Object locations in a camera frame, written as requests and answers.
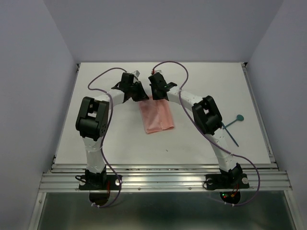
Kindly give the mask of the pink satin napkin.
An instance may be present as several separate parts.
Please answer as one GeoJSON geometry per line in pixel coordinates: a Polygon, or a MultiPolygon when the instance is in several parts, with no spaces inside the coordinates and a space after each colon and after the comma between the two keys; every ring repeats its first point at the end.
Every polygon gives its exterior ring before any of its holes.
{"type": "Polygon", "coordinates": [[[170,130],[175,127],[173,116],[166,99],[149,100],[138,102],[142,122],[146,134],[170,130]]]}

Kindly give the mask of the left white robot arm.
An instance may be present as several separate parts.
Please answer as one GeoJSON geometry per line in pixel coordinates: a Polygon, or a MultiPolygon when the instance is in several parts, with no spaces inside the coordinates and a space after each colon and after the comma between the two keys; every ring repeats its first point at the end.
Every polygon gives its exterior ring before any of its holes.
{"type": "Polygon", "coordinates": [[[82,99],[76,119],[76,130],[83,139],[87,165],[83,175],[75,178],[79,182],[79,190],[120,190],[121,175],[107,174],[107,163],[102,154],[102,142],[105,139],[114,106],[123,104],[129,99],[135,102],[148,100],[139,71],[124,71],[121,80],[109,91],[100,90],[102,95],[86,96],[82,99]]]}

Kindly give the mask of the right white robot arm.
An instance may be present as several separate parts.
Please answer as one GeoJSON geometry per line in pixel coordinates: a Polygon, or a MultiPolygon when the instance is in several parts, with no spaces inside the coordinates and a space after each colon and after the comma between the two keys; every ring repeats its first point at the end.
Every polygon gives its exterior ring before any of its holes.
{"type": "Polygon", "coordinates": [[[193,114],[191,120],[210,142],[218,160],[220,174],[211,176],[208,185],[221,183],[224,187],[233,187],[238,184],[243,171],[227,150],[222,130],[222,116],[214,99],[211,96],[200,97],[183,91],[175,83],[167,83],[158,71],[153,71],[149,81],[153,99],[166,99],[181,105],[185,112],[191,111],[193,114]]]}

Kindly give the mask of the teal plastic spoon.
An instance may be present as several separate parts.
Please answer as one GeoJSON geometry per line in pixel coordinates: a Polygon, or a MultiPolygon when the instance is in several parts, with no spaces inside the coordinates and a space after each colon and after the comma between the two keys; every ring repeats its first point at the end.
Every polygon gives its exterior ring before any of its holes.
{"type": "Polygon", "coordinates": [[[225,129],[225,128],[231,126],[233,123],[235,123],[235,122],[241,122],[241,121],[244,121],[243,115],[237,115],[236,118],[235,118],[235,120],[233,120],[232,122],[230,122],[230,123],[227,124],[227,125],[224,125],[223,128],[225,129]]]}

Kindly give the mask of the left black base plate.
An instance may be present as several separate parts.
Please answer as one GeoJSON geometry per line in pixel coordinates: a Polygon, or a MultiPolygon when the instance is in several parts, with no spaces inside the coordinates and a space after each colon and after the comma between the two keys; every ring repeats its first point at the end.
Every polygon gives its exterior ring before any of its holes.
{"type": "Polygon", "coordinates": [[[77,175],[75,179],[79,182],[79,190],[81,191],[94,191],[94,190],[114,190],[118,191],[120,188],[119,182],[122,181],[122,176],[118,177],[114,174],[108,174],[106,179],[102,182],[98,181],[87,181],[85,175],[77,175]]]}

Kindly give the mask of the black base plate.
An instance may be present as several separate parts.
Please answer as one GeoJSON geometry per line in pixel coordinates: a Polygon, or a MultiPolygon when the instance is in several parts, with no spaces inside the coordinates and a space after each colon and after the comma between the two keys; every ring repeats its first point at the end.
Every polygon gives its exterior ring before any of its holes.
{"type": "Polygon", "coordinates": [[[79,190],[81,191],[94,191],[94,190],[114,190],[118,191],[120,188],[119,182],[122,181],[122,176],[118,177],[114,174],[108,174],[106,179],[102,182],[98,181],[87,181],[85,175],[77,175],[75,179],[79,182],[79,190]]]}
{"type": "Polygon", "coordinates": [[[205,181],[203,182],[203,188],[214,191],[217,189],[248,189],[249,183],[246,174],[241,174],[237,178],[231,178],[222,174],[206,174],[205,181]]]}

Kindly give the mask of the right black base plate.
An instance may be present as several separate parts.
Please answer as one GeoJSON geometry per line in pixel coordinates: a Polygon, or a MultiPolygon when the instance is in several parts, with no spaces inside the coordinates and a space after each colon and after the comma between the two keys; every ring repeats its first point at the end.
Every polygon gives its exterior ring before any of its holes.
{"type": "Polygon", "coordinates": [[[222,174],[206,174],[205,181],[203,182],[203,188],[214,191],[217,189],[248,189],[249,183],[246,174],[241,174],[237,178],[231,178],[222,174]]]}

